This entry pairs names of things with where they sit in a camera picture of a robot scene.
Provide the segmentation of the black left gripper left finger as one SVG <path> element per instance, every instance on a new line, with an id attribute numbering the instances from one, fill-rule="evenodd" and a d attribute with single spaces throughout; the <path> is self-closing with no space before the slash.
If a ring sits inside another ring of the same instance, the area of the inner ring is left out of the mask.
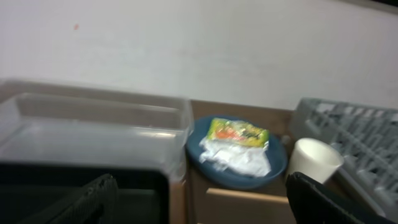
<path id="1" fill-rule="evenodd" d="M 116 179 L 104 174 L 19 224 L 112 223 L 117 199 Z"/>

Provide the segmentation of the white tissue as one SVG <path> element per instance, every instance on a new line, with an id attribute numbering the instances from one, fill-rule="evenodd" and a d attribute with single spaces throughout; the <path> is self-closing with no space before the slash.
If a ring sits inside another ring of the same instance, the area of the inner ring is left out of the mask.
<path id="1" fill-rule="evenodd" d="M 239 175 L 250 177 L 265 177 L 271 171 L 271 165 L 266 156 L 269 148 L 268 141 L 259 147 L 254 147 L 203 138 L 199 146 L 203 149 L 199 162 L 209 162 L 217 171 L 228 169 Z"/>

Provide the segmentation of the brown serving tray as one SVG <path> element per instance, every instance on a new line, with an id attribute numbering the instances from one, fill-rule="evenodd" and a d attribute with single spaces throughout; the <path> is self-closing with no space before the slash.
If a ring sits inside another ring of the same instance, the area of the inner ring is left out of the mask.
<path id="1" fill-rule="evenodd" d="M 188 223 L 295 223 L 287 202 L 208 194 L 223 189 L 196 168 L 188 170 Z"/>

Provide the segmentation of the yellow green snack wrapper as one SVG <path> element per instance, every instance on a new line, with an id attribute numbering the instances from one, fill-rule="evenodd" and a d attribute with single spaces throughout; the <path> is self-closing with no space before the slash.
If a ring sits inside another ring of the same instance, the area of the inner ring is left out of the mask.
<path id="1" fill-rule="evenodd" d="M 264 147 L 269 140 L 269 133 L 245 121 L 214 118 L 206 138 L 247 147 Z"/>

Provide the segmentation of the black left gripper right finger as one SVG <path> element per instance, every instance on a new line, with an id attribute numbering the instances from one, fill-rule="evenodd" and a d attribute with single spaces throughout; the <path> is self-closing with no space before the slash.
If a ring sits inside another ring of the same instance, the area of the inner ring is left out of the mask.
<path id="1" fill-rule="evenodd" d="M 341 198 L 301 172 L 289 174 L 285 186 L 297 224 L 394 224 Z"/>

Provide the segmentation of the dark blue plate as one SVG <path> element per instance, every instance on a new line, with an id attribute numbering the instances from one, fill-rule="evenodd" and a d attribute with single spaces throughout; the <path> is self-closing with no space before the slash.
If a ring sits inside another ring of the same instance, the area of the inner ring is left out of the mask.
<path id="1" fill-rule="evenodd" d="M 251 190 L 272 182 L 285 171 L 288 163 L 287 153 L 285 147 L 274 134 L 269 134 L 269 148 L 264 152 L 271 167 L 271 171 L 264 177 L 241 175 L 230 169 L 218 171 L 210 162 L 201 163 L 199 158 L 204 149 L 200 146 L 200 141 L 207 135 L 211 121 L 214 118 L 232 121 L 239 119 L 235 116 L 215 114 L 195 120 L 194 130 L 186 142 L 186 155 L 190 158 L 190 162 L 201 171 L 205 177 L 227 188 Z"/>

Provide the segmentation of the black tray bin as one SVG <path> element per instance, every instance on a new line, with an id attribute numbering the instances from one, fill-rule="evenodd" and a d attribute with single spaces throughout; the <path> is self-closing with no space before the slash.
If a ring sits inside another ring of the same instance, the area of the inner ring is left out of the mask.
<path id="1" fill-rule="evenodd" d="M 118 185 L 113 223 L 169 222 L 169 182 L 159 171 L 1 164 L 1 223 L 17 223 L 104 174 Z"/>

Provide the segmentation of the clear plastic bin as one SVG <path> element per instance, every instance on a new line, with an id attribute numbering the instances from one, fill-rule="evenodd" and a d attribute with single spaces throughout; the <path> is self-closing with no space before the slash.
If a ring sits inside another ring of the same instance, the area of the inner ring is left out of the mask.
<path id="1" fill-rule="evenodd" d="M 25 80 L 1 82 L 1 160 L 185 176 L 188 100 Z"/>

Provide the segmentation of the white paper cup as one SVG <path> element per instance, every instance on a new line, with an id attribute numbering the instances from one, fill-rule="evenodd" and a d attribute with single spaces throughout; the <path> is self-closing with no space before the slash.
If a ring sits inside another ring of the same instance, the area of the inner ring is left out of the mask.
<path id="1" fill-rule="evenodd" d="M 285 179 L 294 172 L 301 172 L 324 184 L 344 162 L 344 158 L 330 145 L 317 139 L 302 138 L 295 143 Z"/>

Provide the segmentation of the grey dishwasher rack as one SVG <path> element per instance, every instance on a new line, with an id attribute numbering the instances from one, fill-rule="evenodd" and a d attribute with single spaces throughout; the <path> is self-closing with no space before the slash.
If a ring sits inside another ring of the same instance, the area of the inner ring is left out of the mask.
<path id="1" fill-rule="evenodd" d="M 353 198 L 397 221 L 397 110 L 303 98 L 289 130 L 330 144 L 345 159 L 337 180 Z"/>

